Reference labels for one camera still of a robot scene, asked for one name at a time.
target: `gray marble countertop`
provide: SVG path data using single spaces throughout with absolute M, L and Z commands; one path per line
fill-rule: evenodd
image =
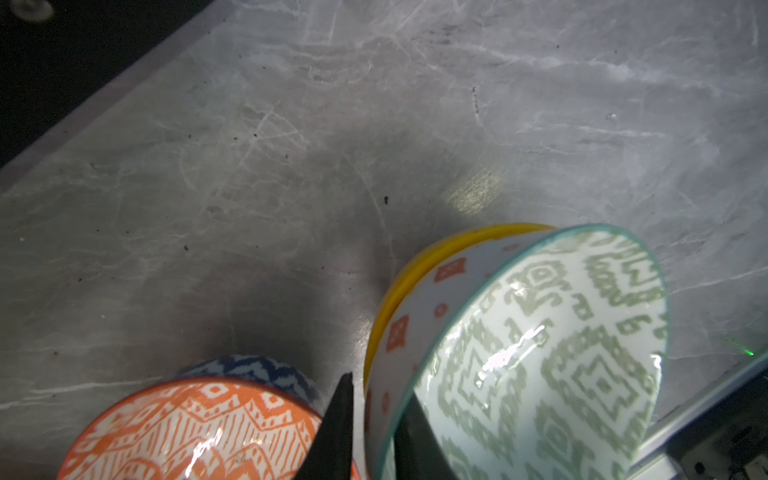
M 390 280 L 490 223 L 654 249 L 667 414 L 768 345 L 767 28 L 751 1 L 216 0 L 0 171 L 0 469 L 52 478 L 103 409 L 226 353 L 328 394 L 351 369 L 360 420 Z

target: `dark background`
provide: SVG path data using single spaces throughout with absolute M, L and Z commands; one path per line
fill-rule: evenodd
M 49 0 L 41 25 L 0 0 L 0 167 L 211 0 Z

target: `white bowl with red pattern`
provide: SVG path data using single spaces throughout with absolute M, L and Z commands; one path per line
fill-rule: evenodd
M 650 423 L 667 348 L 650 251 L 608 225 L 468 247 L 389 319 L 366 387 L 366 464 L 416 395 L 458 478 L 621 478 Z

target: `ceramic bowl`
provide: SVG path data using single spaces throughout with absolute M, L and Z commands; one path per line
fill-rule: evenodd
M 553 230 L 554 227 L 541 225 L 539 223 L 506 223 L 504 225 L 491 225 L 490 227 L 474 228 L 455 233 L 450 237 L 444 238 L 425 248 L 418 255 L 409 261 L 397 277 L 392 281 L 392 285 L 386 291 L 384 300 L 379 308 L 379 314 L 373 322 L 371 334 L 368 338 L 368 348 L 366 350 L 366 361 L 362 369 L 362 384 L 368 385 L 368 373 L 373 363 L 373 357 L 379 343 L 384 337 L 386 326 L 392 314 L 403 299 L 413 290 L 419 281 L 429 273 L 430 270 L 438 266 L 443 260 L 454 253 L 460 252 L 467 247 L 486 240 L 497 240 L 500 238 L 513 237 L 524 233 L 538 232 L 542 230 Z
M 656 401 L 667 312 L 658 265 L 616 227 L 452 255 L 400 303 L 372 361 L 372 478 L 387 478 L 414 393 L 459 478 L 623 478 Z
M 315 412 L 323 412 L 326 407 L 315 382 L 297 368 L 265 356 L 221 356 L 187 367 L 176 375 L 182 379 L 195 377 L 229 377 L 256 382 L 300 400 Z
M 202 367 L 187 374 L 200 373 Z M 261 371 L 252 368 L 240 375 L 260 376 Z M 150 387 L 91 423 L 70 449 L 58 478 L 293 478 L 321 422 L 297 396 L 232 376 L 178 378 Z M 352 479 L 359 478 L 353 462 Z

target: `yellow rim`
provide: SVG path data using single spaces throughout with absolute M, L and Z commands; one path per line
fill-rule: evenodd
M 506 225 L 494 225 L 492 227 L 465 230 L 430 245 L 416 255 L 416 257 L 408 262 L 405 268 L 398 273 L 397 277 L 395 277 L 395 281 L 392 282 L 392 285 L 387 290 L 382 305 L 379 308 L 379 315 L 376 316 L 376 321 L 373 323 L 373 328 L 371 329 L 371 336 L 368 338 L 366 363 L 362 369 L 363 387 L 368 386 L 368 373 L 370 372 L 376 349 L 379 348 L 379 342 L 381 342 L 382 337 L 384 337 L 384 331 L 386 330 L 389 318 L 393 315 L 395 310 L 397 310 L 397 307 L 400 306 L 400 303 L 402 303 L 405 297 L 411 290 L 413 290 L 413 287 L 424 278 L 430 270 L 438 266 L 440 262 L 454 253 L 460 252 L 477 243 L 552 229 L 554 229 L 554 227 L 540 225 L 538 223 L 507 223 Z

